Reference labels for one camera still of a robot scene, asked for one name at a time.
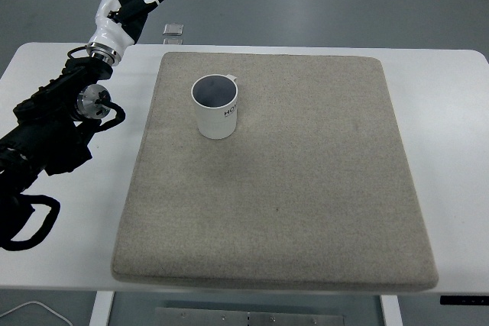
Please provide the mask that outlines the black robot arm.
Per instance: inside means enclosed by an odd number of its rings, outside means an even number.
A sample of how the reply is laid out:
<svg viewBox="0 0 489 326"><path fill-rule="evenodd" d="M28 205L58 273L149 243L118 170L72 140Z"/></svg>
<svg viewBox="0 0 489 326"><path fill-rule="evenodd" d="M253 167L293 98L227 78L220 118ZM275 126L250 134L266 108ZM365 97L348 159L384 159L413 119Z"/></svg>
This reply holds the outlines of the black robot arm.
<svg viewBox="0 0 489 326"><path fill-rule="evenodd" d="M18 125L1 139L1 200L12 201L41 172L69 173L90 160L88 144L99 132L125 119L99 81L112 76L120 60L97 44L87 56L69 56L61 74L13 110Z"/></svg>

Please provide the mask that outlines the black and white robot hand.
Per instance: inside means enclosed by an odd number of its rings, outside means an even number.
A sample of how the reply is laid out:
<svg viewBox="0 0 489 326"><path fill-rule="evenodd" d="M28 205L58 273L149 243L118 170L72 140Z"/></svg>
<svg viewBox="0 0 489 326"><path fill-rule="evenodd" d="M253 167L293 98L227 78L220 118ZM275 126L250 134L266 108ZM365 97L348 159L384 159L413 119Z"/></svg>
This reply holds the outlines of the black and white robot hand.
<svg viewBox="0 0 489 326"><path fill-rule="evenodd" d="M101 0L96 12L96 31L86 45L91 57L120 62L126 49L135 45L147 16L165 0Z"/></svg>

